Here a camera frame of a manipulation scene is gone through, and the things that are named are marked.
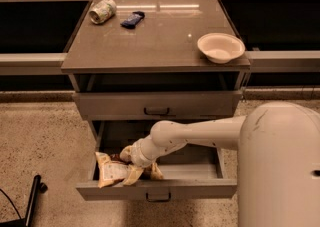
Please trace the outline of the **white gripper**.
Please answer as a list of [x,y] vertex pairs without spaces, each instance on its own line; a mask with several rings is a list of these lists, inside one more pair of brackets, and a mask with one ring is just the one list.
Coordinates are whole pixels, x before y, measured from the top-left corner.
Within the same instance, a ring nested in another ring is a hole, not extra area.
[[124,162],[132,161],[134,165],[126,165],[123,168],[122,184],[125,186],[135,184],[142,175],[143,168],[150,166],[157,158],[163,156],[165,150],[165,147],[155,144],[150,136],[137,140],[132,146],[126,146],[120,152],[119,157]]

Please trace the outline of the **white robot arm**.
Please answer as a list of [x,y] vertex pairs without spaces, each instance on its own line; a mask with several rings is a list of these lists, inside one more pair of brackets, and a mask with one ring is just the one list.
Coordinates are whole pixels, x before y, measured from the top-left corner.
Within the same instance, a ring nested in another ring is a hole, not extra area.
[[120,158],[148,167],[188,144],[238,152],[238,227],[320,227],[320,115],[288,102],[246,116],[155,123]]

